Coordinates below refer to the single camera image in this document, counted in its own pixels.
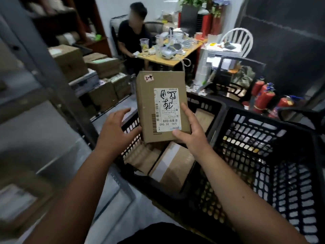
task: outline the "dark panel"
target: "dark panel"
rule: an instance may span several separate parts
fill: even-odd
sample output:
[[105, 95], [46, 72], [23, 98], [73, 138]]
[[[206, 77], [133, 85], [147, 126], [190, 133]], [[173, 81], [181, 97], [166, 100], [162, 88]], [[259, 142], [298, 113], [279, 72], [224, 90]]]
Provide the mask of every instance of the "dark panel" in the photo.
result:
[[303, 95], [325, 75], [325, 43], [299, 33], [244, 17], [241, 27], [254, 37], [248, 58], [267, 64], [267, 81], [280, 95]]
[[249, 0], [246, 15], [325, 37], [324, 8], [325, 0]]

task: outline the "yellow table top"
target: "yellow table top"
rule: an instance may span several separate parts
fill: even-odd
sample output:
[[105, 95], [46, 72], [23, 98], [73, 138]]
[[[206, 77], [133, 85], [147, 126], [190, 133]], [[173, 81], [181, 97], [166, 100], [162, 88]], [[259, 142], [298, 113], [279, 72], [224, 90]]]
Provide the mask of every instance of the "yellow table top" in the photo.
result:
[[[177, 58], [179, 59], [184, 59], [186, 58], [189, 54], [191, 54], [193, 51], [197, 50], [199, 47], [201, 47], [204, 43], [207, 42], [207, 39], [202, 40], [202, 41], [198, 41], [197, 44], [193, 45], [191, 49], [189, 50], [185, 50], [186, 54], [184, 56], [182, 55], [176, 55]], [[160, 58], [157, 57], [156, 55], [152, 55], [152, 56], [144, 56], [142, 53], [140, 53], [139, 55], [137, 55], [136, 57], [144, 59], [144, 60], [148, 60], [157, 64], [161, 64], [161, 65], [165, 65], [165, 66], [169, 66], [169, 67], [174, 67], [176, 66], [180, 61], [178, 60], [167, 60], [164, 58]]]

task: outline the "white chair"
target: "white chair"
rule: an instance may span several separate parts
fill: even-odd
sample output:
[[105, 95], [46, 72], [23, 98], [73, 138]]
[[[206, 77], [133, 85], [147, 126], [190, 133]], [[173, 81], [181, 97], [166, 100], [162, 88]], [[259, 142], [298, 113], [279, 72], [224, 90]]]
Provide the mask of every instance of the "white chair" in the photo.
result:
[[221, 42], [241, 44], [241, 57], [246, 57], [253, 47], [253, 35], [245, 28], [234, 28], [222, 37]]

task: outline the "person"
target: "person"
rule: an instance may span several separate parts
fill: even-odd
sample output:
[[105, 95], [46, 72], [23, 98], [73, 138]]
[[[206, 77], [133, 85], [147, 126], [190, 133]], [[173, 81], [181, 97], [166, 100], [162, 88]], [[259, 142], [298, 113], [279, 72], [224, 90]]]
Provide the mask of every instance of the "person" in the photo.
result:
[[152, 46], [151, 35], [144, 25], [147, 16], [147, 9], [143, 3], [132, 3], [128, 20], [122, 21], [118, 32], [118, 47], [126, 56], [125, 67], [130, 75], [139, 71], [149, 70], [149, 61], [136, 58], [134, 52], [141, 52], [140, 39], [149, 39], [149, 48]]
[[[303, 235], [214, 152], [193, 112], [184, 103], [181, 108], [189, 118], [192, 134], [174, 130], [173, 135], [187, 145], [200, 163], [241, 240], [250, 244], [307, 244]], [[130, 109], [120, 110], [108, 116], [94, 151], [80, 167], [63, 197], [35, 227], [25, 244], [84, 243], [110, 165], [142, 130], [136, 127], [128, 134], [122, 131], [121, 122], [128, 111]], [[120, 243], [174, 243], [182, 240], [208, 243], [181, 227], [166, 225], [164, 228], [159, 228], [162, 227], [160, 223], [151, 225]]]

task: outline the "seated man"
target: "seated man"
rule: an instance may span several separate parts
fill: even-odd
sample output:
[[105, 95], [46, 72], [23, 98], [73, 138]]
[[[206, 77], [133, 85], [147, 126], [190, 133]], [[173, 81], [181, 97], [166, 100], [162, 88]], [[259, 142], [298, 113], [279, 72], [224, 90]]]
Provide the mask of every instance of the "seated man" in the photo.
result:
[[147, 9], [142, 3], [132, 3], [129, 20], [120, 24], [118, 33], [118, 46], [120, 51], [126, 55], [125, 67], [129, 74], [139, 73], [142, 68], [148, 70], [149, 61], [135, 58], [134, 52], [141, 52], [140, 39], [148, 38], [149, 47], [152, 46], [151, 35], [144, 25]]

